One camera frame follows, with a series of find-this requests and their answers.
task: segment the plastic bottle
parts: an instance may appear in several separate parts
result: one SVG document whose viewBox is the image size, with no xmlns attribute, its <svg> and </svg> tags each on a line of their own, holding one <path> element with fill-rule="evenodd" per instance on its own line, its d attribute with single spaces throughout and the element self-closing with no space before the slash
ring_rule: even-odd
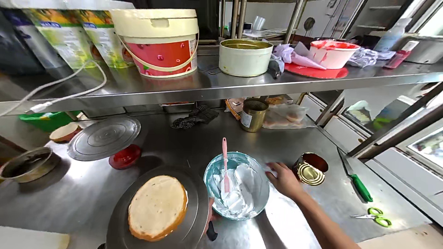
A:
<svg viewBox="0 0 443 249">
<path fill-rule="evenodd" d="M 386 63 L 385 68 L 394 69 L 397 68 L 400 63 L 406 59 L 411 53 L 411 50 L 417 46 L 418 41 L 408 41 L 403 48 L 395 53 L 395 55 Z"/>
<path fill-rule="evenodd" d="M 402 18 L 388 30 L 375 45 L 374 50 L 378 52 L 386 52 L 402 37 L 404 28 L 411 22 L 412 18 Z"/>
</svg>

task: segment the mixing bowl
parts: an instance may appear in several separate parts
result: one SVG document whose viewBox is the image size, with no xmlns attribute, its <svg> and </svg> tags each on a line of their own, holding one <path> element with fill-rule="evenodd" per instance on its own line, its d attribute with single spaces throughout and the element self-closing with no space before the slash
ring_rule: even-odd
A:
<svg viewBox="0 0 443 249">
<path fill-rule="evenodd" d="M 250 211 L 250 215 L 248 217 L 232 217 L 223 214 L 223 212 L 218 209 L 217 204 L 223 205 L 223 200 L 221 199 L 220 190 L 214 180 L 214 175 L 221 175 L 221 170 L 224 169 L 222 154 L 214 157 L 214 159 L 209 162 L 203 177 L 206 188 L 208 189 L 208 195 L 214 198 L 214 204 L 212 205 L 213 209 L 221 216 L 236 221 L 247 220 L 257 216 L 261 211 L 263 211 L 269 198 L 269 180 L 260 164 L 247 154 L 240 152 L 228 152 L 228 170 L 236 169 L 237 166 L 242 163 L 248 164 L 253 169 L 253 175 L 256 178 L 254 179 L 254 182 L 258 183 L 254 185 L 255 188 L 253 190 L 248 190 L 251 193 L 254 202 L 254 207 Z"/>
</svg>

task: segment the scissors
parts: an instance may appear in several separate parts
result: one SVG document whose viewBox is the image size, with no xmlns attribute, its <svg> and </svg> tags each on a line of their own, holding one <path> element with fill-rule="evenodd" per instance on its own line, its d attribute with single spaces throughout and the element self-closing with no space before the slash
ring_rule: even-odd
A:
<svg viewBox="0 0 443 249">
<path fill-rule="evenodd" d="M 368 214 L 364 215 L 351 215 L 353 218 L 357 219 L 373 219 L 377 224 L 383 226 L 383 227 L 390 227 L 392 226 L 392 222 L 383 217 L 383 211 L 376 207 L 370 207 L 368 209 Z"/>
</svg>

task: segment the bucket handle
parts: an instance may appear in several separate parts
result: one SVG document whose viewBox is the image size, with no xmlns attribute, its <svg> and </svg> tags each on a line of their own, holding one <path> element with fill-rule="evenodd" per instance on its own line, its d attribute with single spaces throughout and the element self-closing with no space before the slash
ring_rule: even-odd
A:
<svg viewBox="0 0 443 249">
<path fill-rule="evenodd" d="M 124 48 L 126 48 L 126 50 L 128 51 L 128 53 L 129 53 L 129 54 L 130 54 L 135 60 L 137 60 L 138 62 L 140 62 L 141 64 L 143 64 L 143 65 L 145 65 L 145 66 L 147 66 L 147 67 L 149 67 L 149 68 L 152 68 L 152 69 L 154 69 L 154 70 L 157 70 L 157 71 L 161 71 L 161 72 L 172 72 L 172 71 L 176 71 L 176 70 L 179 70 L 179 69 L 184 68 L 188 63 L 190 63 L 190 62 L 192 61 L 192 59 L 194 59 L 194 57 L 195 57 L 196 54 L 197 54 L 198 40 L 200 39 L 200 31 L 198 31 L 198 33 L 197 33 L 197 42 L 196 42 L 196 44 L 195 44 L 195 49 L 194 49 L 194 53 L 192 54 L 192 56 L 191 56 L 187 61 L 183 62 L 182 64 L 180 64 L 180 65 L 178 65 L 178 66 L 173 66 L 173 67 L 161 67 L 161 66 L 155 66 L 155 65 L 152 65 L 152 64 L 147 63 L 146 61 L 144 61 L 144 60 L 138 58 L 135 54 L 133 54 L 133 53 L 131 52 L 131 50 L 130 50 L 130 49 L 125 45 L 125 43 L 121 40 L 120 35 L 117 35 L 117 37 L 118 37 L 118 39 L 121 41 L 121 44 L 123 44 Z"/>
</svg>

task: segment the white cable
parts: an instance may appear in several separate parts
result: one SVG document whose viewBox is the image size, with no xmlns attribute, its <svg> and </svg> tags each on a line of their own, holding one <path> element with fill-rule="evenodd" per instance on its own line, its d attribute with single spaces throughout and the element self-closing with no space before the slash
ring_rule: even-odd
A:
<svg viewBox="0 0 443 249">
<path fill-rule="evenodd" d="M 35 106 L 31 107 L 30 110 L 33 111 L 33 112 L 35 112 L 35 113 L 38 113 L 38 112 L 41 112 L 42 110 L 44 110 L 46 107 L 48 107 L 48 106 L 50 106 L 50 105 L 52 105 L 52 104 L 54 104 L 54 103 L 56 103 L 56 102 L 63 101 L 63 100 L 65 100 L 65 99 L 72 98 L 72 97 L 78 97 L 78 96 L 81 96 L 81 95 L 84 95 L 84 94 L 87 94 L 87 93 L 93 92 L 93 91 L 95 91 L 95 90 L 97 90 L 97 89 L 103 87 L 103 86 L 106 84 L 107 80 L 108 80 L 107 77 L 106 77 L 105 72 L 103 71 L 103 69 L 100 67 L 100 65 L 99 65 L 97 62 L 95 62 L 95 61 L 93 61 L 93 60 L 89 60 L 89 61 L 86 61 L 86 62 L 85 62 L 85 63 L 84 63 L 84 64 L 83 64 L 83 65 L 82 65 L 77 71 L 75 71 L 75 72 L 74 72 L 73 74 L 71 74 L 70 76 L 68 76 L 68 77 L 66 77 L 66 78 L 63 78 L 63 79 L 59 79 L 59 80 L 54 81 L 54 82 L 47 83 L 47 84 L 45 84 L 45 85 L 39 86 L 39 87 L 37 87 L 36 89 L 32 90 L 28 95 L 26 95 L 22 100 L 20 100 L 20 101 L 19 101 L 17 104 L 15 104 L 13 107 L 11 107 L 10 109 L 8 109 L 8 110 L 6 110 L 5 112 L 1 113 L 1 114 L 0 114 L 0 117 L 1 117 L 1 116 L 4 116 L 4 115 L 6 115 L 6 114 L 8 114 L 8 113 L 10 113 L 10 112 L 12 112 L 13 110 L 15 110 L 17 107 L 19 107 L 21 104 L 23 104 L 23 102 L 25 102 L 26 100 L 28 100 L 30 97 L 32 97 L 34 94 L 36 94 L 38 91 L 40 91 L 40 90 L 42 90 L 42 89 L 44 89 L 44 88 L 46 88 L 46 87 L 53 86 L 53 85 L 55 85 L 55 84 L 58 84 L 58 83 L 60 83 L 60 82 L 63 82 L 63 81 L 65 81 L 65 80 L 68 80 L 68 79 L 74 77 L 74 76 L 77 75 L 82 69 L 84 69 L 85 66 L 86 66 L 89 62 L 93 62 L 96 66 L 98 66 L 98 69 L 99 69 L 100 72 L 103 74 L 103 82 L 102 82 L 100 85 L 98 85 L 97 87 L 94 87 L 94 88 L 92 88 L 92 89 L 89 89 L 89 90 L 87 90 L 87 91 L 81 92 L 81 93 L 72 94 L 72 95 L 69 95 L 69 96 L 66 96 L 66 97 L 62 97 L 62 98 L 58 98 L 58 99 L 55 99 L 55 100 L 52 100 L 52 101 L 45 102 L 45 103 L 43 103 L 43 104 L 35 105 Z"/>
</svg>

